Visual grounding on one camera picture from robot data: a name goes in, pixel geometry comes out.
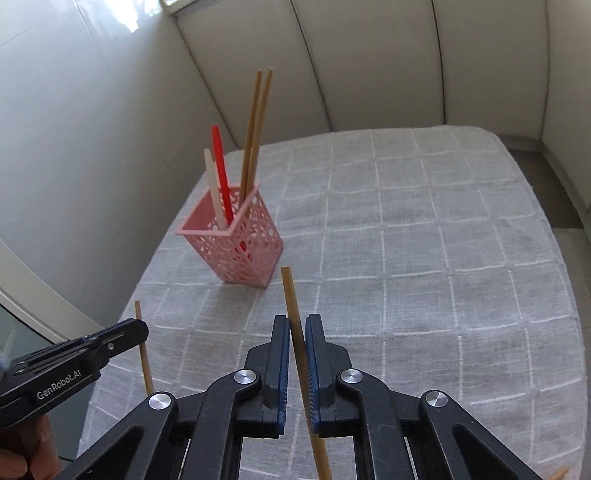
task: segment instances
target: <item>pink plastic utensil holder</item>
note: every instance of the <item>pink plastic utensil holder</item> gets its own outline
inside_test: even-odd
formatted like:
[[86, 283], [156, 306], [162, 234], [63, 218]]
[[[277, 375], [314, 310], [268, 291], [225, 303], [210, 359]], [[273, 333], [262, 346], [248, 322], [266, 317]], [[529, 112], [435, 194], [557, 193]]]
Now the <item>pink plastic utensil holder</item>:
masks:
[[240, 186], [230, 187], [234, 221], [219, 230], [209, 190], [177, 231], [220, 279], [266, 287], [283, 250], [283, 240], [262, 201], [257, 183], [238, 209]]

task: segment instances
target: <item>gray tablecloth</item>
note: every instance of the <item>gray tablecloth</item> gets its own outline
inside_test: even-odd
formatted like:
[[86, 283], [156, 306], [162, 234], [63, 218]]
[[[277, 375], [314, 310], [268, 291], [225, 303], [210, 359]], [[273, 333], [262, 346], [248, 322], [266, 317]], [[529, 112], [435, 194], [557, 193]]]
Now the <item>gray tablecloth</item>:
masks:
[[[241, 153], [227, 157], [239, 180]], [[262, 196], [285, 242], [302, 317], [322, 315], [353, 365], [390, 388], [454, 398], [541, 476], [579, 478], [586, 373], [557, 242], [500, 140], [481, 129], [340, 132], [261, 148]], [[131, 300], [150, 325], [157, 389], [203, 391], [242, 366], [285, 313], [266, 290], [223, 284], [174, 231]], [[130, 305], [122, 318], [133, 316]], [[246, 440], [241, 478], [315, 478], [295, 368], [280, 440]], [[80, 450], [144, 398], [137, 351], [92, 396]], [[350, 439], [327, 441], [333, 477], [355, 477]]]

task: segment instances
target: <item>floor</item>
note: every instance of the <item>floor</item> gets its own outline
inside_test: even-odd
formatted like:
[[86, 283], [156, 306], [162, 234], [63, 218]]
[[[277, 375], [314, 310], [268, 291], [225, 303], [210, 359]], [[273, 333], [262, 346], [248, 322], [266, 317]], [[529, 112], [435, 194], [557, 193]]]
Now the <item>floor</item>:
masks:
[[[587, 371], [591, 371], [591, 244], [566, 191], [539, 153], [511, 151], [544, 209], [558, 240], [579, 309]], [[588, 390], [591, 408], [591, 389]], [[583, 472], [591, 472], [591, 422], [587, 420], [587, 446]]]

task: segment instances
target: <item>white wall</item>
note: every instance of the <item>white wall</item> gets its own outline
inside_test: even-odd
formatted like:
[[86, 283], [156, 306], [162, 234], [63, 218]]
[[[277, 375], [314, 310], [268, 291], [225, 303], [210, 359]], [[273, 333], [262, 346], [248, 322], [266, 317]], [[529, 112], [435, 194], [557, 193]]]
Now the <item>white wall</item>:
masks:
[[272, 67], [262, 142], [329, 131], [306, 44], [289, 0], [222, 0], [187, 8], [178, 24], [242, 147], [257, 69]]
[[591, 2], [548, 0], [550, 92], [543, 140], [591, 208]]
[[220, 116], [157, 0], [5, 2], [0, 71], [0, 239], [112, 323]]
[[539, 140], [548, 84], [542, 0], [435, 0], [447, 123]]
[[431, 0], [294, 3], [335, 130], [444, 122]]

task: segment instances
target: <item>wooden chopstick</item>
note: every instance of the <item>wooden chopstick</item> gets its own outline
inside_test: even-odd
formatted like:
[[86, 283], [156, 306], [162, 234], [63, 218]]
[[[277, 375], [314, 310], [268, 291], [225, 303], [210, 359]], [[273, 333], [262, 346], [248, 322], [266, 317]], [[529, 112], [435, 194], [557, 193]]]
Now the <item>wooden chopstick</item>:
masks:
[[257, 71], [255, 78], [255, 90], [252, 94], [251, 114], [248, 117], [248, 129], [246, 130], [246, 141], [244, 142], [244, 158], [242, 160], [242, 177], [240, 179], [240, 205], [246, 198], [246, 187], [248, 184], [248, 164], [251, 159], [252, 152], [252, 136], [255, 129], [256, 106], [258, 105], [258, 98], [261, 92], [262, 70]]
[[[142, 319], [142, 307], [138, 301], [135, 302], [135, 318]], [[142, 371], [144, 372], [144, 383], [148, 396], [154, 393], [154, 382], [152, 381], [152, 372], [150, 371], [150, 362], [148, 362], [148, 351], [144, 342], [139, 344], [139, 357], [142, 361]]]
[[563, 480], [566, 474], [569, 472], [569, 467], [564, 466], [552, 475], [548, 480]]
[[267, 69], [265, 77], [265, 87], [262, 92], [262, 98], [256, 111], [255, 132], [252, 139], [252, 152], [248, 163], [248, 180], [246, 182], [246, 194], [248, 195], [255, 185], [256, 164], [258, 162], [258, 153], [261, 148], [262, 127], [265, 124], [265, 114], [267, 113], [267, 102], [269, 92], [271, 91], [271, 81], [273, 79], [273, 69]]
[[330, 471], [329, 457], [326, 453], [326, 444], [324, 439], [312, 433], [310, 411], [307, 408], [308, 401], [308, 367], [306, 362], [306, 344], [304, 343], [304, 333], [301, 329], [300, 310], [297, 305], [296, 288], [291, 276], [290, 267], [281, 267], [281, 278], [283, 279], [283, 291], [285, 294], [285, 304], [287, 305], [287, 316], [290, 320], [291, 341], [294, 345], [295, 365], [297, 375], [300, 380], [301, 397], [304, 401], [304, 411], [308, 424], [308, 435], [314, 454], [314, 463], [319, 480], [332, 480]]

